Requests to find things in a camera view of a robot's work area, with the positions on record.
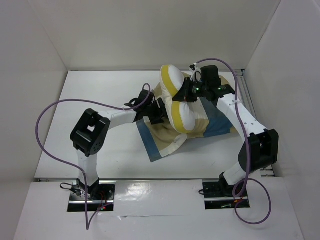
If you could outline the white pillow yellow trim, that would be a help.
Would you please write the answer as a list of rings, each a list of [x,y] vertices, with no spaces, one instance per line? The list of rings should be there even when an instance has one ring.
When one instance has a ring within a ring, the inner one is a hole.
[[[174,101],[189,75],[174,65],[163,65],[160,69],[160,88],[162,100],[172,127],[181,134],[191,133],[196,126],[196,117],[187,102]]]

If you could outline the blue tan white pillowcase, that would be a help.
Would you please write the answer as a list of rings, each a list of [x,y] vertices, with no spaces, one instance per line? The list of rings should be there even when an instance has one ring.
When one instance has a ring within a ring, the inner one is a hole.
[[[195,116],[194,130],[189,133],[176,131],[168,119],[163,123],[151,124],[149,119],[144,117],[136,123],[151,162],[173,154],[188,139],[210,138],[237,132],[228,118],[207,99],[201,97],[190,103],[189,107]]]

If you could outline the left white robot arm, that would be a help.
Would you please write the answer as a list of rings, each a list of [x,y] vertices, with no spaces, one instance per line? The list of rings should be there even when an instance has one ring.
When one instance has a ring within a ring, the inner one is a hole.
[[[155,95],[147,90],[142,90],[137,98],[125,106],[129,110],[121,108],[97,112],[88,108],[70,134],[70,140],[78,156],[78,166],[81,168],[76,180],[77,186],[88,200],[94,199],[99,193],[97,157],[108,131],[121,125],[135,123],[144,117],[149,118],[152,124],[160,124],[168,116],[163,100],[156,99]]]

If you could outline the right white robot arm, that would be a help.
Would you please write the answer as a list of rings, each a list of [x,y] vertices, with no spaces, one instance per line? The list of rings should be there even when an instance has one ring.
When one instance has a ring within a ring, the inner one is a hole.
[[[220,194],[230,196],[236,185],[248,181],[251,173],[277,162],[279,134],[253,117],[237,90],[223,83],[215,65],[202,67],[200,73],[201,80],[197,81],[173,65],[163,66],[160,70],[163,101],[171,126],[181,134],[191,134],[196,129],[200,99],[212,105],[237,130],[243,141],[238,160],[220,175],[218,184]]]

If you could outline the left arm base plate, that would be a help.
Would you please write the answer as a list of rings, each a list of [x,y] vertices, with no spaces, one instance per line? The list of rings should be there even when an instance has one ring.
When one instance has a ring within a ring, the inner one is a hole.
[[[85,192],[76,182],[61,183],[60,188],[70,192],[67,212],[85,212]],[[95,190],[87,196],[88,212],[95,212],[100,208],[101,212],[114,211],[116,182],[101,180]]]

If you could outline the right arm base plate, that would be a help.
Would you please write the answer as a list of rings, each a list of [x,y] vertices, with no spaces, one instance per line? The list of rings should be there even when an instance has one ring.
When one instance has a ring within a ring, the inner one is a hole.
[[[225,210],[238,208],[250,208],[248,192],[245,191],[241,197],[233,197],[232,187],[223,188],[217,179],[204,180],[202,189],[198,191],[204,197],[206,210]]]

